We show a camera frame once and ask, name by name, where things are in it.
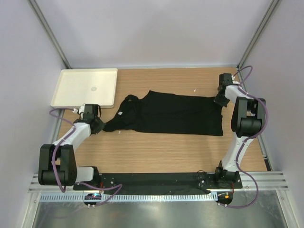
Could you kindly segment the black tank top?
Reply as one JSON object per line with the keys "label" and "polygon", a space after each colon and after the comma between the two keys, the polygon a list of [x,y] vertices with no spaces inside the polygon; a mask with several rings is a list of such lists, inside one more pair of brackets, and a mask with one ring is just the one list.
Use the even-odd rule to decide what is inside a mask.
{"label": "black tank top", "polygon": [[223,136],[221,111],[213,97],[149,91],[142,99],[128,95],[104,131]]}

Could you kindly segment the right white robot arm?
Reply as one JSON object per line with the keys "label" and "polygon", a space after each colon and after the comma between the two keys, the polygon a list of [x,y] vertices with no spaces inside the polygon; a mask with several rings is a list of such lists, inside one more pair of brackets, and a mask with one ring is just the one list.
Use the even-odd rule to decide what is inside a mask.
{"label": "right white robot arm", "polygon": [[219,188],[239,182],[240,164],[248,146],[260,135],[268,121],[266,100],[245,92],[229,73],[219,75],[214,102],[222,107],[234,104],[231,118],[233,138],[228,152],[215,169],[214,182]]}

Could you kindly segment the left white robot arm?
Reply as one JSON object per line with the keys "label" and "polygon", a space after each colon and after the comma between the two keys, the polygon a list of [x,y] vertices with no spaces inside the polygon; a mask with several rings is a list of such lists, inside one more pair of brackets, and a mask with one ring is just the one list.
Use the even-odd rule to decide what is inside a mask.
{"label": "left white robot arm", "polygon": [[[55,111],[70,110],[78,115],[73,122]],[[71,128],[60,139],[40,148],[38,165],[38,182],[42,186],[58,186],[62,192],[66,187],[84,184],[90,190],[96,190],[101,184],[98,168],[95,166],[78,166],[75,152],[82,142],[100,133],[105,123],[101,120],[101,106],[98,104],[83,104],[79,108],[54,108],[49,114]]]}

